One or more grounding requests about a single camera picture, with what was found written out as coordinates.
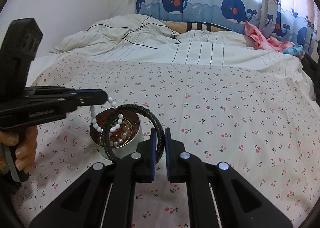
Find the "person's left forearm dark sleeve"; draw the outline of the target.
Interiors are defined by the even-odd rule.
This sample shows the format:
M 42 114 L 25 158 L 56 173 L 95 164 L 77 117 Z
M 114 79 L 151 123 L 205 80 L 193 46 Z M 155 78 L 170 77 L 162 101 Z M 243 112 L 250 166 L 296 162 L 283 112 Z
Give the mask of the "person's left forearm dark sleeve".
M 12 204 L 21 184 L 12 179 L 11 172 L 1 174 L 1 227 L 24 227 Z

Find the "person's left hand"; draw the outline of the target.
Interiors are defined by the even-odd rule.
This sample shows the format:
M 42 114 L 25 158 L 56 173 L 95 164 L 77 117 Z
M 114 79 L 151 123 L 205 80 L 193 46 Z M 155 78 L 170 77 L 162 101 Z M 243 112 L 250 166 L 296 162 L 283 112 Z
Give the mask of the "person's left hand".
M 19 134 L 14 132 L 1 132 L 1 144 L 15 146 L 16 161 L 15 165 L 18 170 L 28 173 L 35 162 L 37 149 L 37 126 L 26 128 L 23 134 L 23 140 L 20 141 Z

